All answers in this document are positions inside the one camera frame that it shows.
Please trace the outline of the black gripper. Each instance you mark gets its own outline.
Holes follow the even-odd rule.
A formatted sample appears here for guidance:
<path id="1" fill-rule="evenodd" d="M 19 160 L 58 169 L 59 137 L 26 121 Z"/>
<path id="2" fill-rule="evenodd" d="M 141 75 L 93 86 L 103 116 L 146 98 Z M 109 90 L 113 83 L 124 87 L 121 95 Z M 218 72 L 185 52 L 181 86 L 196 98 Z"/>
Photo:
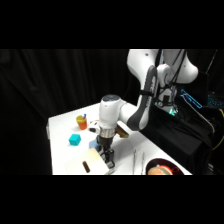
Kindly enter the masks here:
<path id="1" fill-rule="evenodd" d="M 111 150 L 112 143 L 113 143 L 113 138 L 104 138 L 102 136 L 98 137 L 98 146 L 99 146 L 99 149 L 101 150 L 99 152 L 99 154 L 105 163 L 108 162 L 107 164 L 110 169 L 115 167 L 114 150 Z M 107 151 L 109 151 L 108 152 L 108 161 L 107 161 L 106 154 L 105 154 L 105 152 L 107 152 Z"/>

